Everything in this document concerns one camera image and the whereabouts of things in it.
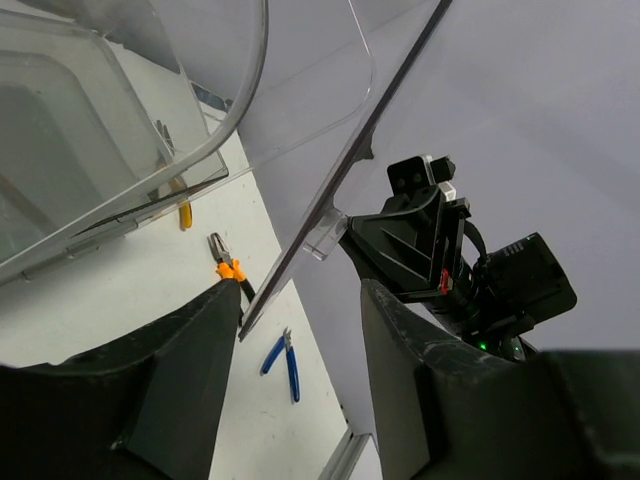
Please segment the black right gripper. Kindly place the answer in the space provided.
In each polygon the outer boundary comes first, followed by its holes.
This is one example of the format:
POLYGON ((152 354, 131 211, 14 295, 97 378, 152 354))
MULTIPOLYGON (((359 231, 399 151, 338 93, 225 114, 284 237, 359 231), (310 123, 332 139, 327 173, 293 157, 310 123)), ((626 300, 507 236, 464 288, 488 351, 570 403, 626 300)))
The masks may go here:
POLYGON ((362 279, 376 280, 403 303, 451 296, 461 271, 466 198, 438 187, 388 198, 378 214, 352 216, 344 250, 362 279))

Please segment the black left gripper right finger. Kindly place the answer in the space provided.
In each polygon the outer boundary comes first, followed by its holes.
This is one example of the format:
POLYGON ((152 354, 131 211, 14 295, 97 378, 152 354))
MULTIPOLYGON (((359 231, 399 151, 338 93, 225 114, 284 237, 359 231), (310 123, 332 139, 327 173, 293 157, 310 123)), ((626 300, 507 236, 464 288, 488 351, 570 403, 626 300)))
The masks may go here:
POLYGON ((386 479, 635 479, 639 355, 546 351, 512 363, 361 284, 386 479))

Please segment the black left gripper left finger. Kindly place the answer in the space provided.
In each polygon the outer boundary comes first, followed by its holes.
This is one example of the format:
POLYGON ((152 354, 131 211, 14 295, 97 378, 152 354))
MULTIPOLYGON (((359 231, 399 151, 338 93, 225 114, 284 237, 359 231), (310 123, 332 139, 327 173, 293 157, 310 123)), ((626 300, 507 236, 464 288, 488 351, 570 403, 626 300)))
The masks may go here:
POLYGON ((241 315, 224 280, 61 364, 1 370, 5 479, 205 479, 241 315))

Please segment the orange black pliers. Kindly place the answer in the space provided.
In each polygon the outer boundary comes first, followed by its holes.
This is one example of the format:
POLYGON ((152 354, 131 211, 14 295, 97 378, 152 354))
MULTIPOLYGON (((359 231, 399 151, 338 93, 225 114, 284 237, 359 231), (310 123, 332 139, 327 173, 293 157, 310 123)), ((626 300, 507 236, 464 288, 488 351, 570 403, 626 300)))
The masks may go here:
POLYGON ((255 298, 256 292, 242 270, 240 262, 231 256, 218 232, 210 234, 207 241, 212 257, 216 262, 216 272, 219 277, 221 279, 233 279, 238 282, 248 303, 251 303, 255 298))

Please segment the clear plastic drawer organizer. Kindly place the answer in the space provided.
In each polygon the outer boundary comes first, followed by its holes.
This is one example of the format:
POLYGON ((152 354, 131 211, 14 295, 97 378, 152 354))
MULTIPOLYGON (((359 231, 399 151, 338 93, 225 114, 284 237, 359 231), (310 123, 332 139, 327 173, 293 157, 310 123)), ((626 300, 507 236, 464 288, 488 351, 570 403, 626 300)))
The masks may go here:
POLYGON ((5 1, 1 280, 121 237, 389 99, 435 1, 5 1))

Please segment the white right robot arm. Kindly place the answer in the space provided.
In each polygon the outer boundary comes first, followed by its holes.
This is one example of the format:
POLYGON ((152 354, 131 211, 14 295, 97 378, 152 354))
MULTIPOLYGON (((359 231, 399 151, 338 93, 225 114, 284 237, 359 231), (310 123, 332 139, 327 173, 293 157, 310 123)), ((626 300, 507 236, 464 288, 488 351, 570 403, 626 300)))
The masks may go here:
POLYGON ((489 252, 466 199, 436 186, 389 198, 378 214, 352 216, 340 245, 360 278, 403 304, 422 304, 451 335, 497 357, 534 352, 521 337, 573 309, 577 295, 542 236, 489 252))

